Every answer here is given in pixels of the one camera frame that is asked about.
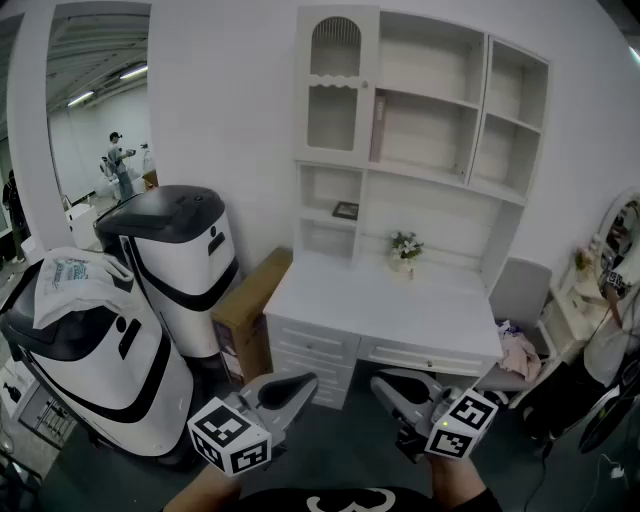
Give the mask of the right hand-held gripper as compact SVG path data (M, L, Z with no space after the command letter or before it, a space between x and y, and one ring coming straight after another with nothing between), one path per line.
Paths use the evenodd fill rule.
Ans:
M473 389L440 384L426 373L384 369L371 390L391 415L402 420L396 447L417 463L423 455L468 458L490 427L498 406Z

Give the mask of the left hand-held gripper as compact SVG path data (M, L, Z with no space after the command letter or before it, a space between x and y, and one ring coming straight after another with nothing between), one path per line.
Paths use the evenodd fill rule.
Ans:
M313 399L313 372L269 373L256 377L244 393L212 399L188 421L198 454L225 475L240 475L269 464L284 430Z

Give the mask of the white cabinet door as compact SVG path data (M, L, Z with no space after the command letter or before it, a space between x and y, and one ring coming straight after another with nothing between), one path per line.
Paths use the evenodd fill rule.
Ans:
M298 9L294 158L365 167L379 65L380 8Z

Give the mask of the person's right forearm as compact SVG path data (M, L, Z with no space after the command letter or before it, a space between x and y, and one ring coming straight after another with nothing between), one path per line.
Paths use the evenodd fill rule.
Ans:
M468 458L456 460L431 455L429 462L434 497L447 509L464 504L487 489Z

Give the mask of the person's left forearm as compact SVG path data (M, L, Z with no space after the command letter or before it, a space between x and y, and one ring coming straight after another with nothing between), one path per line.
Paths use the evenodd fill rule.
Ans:
M240 480L209 464L161 512L220 512L240 495Z

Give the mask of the white desk with hutch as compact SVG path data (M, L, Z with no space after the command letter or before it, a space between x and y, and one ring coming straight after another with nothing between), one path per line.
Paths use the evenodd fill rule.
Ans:
M493 368L502 350L489 297L535 181L551 71L490 33L380 8L381 158L297 161L294 139L293 262L265 309L271 351L355 369L377 344ZM332 216L340 201L359 205L356 221ZM412 280L388 264L396 231L424 243ZM279 328L359 342L345 357L281 349Z

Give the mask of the brown cardboard box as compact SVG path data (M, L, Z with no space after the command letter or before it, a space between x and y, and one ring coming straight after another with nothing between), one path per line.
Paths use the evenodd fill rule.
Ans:
M290 249L274 249L213 309L220 353L230 381L239 387L272 371L264 308L292 260Z

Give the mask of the pink clothes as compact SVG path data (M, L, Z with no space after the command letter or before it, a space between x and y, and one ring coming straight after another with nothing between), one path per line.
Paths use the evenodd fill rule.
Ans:
M533 382L539 375L542 362L521 328L512 326L509 320L497 324L503 357L498 365L502 370L519 374L526 382Z

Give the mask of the person's black shirt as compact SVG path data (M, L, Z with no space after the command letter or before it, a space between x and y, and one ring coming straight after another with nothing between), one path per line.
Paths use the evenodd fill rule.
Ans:
M224 512L502 512L486 489L445 509L434 498L401 487L360 489L270 489L246 496Z

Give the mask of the white flower bouquet vase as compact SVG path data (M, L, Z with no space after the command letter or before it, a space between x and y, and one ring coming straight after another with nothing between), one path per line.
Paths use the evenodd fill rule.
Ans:
M392 232L388 257L389 267L394 272L404 274L412 280L415 262L422 254L423 247L424 243L417 239L415 232Z

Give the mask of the grey chair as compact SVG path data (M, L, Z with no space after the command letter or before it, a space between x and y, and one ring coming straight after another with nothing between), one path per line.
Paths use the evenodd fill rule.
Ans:
M557 355L542 324L550 280L551 271L546 267L510 258L490 294L496 326L509 320L512 326L521 328L542 362L541 371L533 382L526 382L519 374L502 370L499 362L479 381L476 390L500 408L509 407L514 397L532 389L542 377L545 367Z

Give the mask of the white vanity table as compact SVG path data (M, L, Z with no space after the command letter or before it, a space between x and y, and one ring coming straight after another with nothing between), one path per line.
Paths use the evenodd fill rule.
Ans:
M584 248L591 253L593 265L578 272L574 255L560 284L552 286L551 302L543 309L543 325L562 361L573 362L592 337L611 319L609 303L600 292L603 272L596 269L601 238L595 234Z

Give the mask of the white plastic bag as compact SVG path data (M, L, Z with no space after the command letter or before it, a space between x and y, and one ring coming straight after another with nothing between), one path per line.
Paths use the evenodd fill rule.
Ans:
M114 256L61 247L41 262L34 296L33 327L43 329L71 312L105 307L114 313L139 308L139 300L115 286L134 282L133 273Z

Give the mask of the oval vanity mirror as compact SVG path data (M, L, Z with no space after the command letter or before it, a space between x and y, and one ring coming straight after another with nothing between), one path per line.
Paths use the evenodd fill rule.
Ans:
M612 271L633 285L640 281L640 187L623 191L601 223L596 269Z

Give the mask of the pink book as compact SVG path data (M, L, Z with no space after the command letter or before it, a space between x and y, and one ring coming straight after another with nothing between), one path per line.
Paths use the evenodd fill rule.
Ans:
M372 134L370 143L369 159L371 162L379 162L381 158L381 150L384 137L385 109L386 92L384 90L377 90L374 101Z

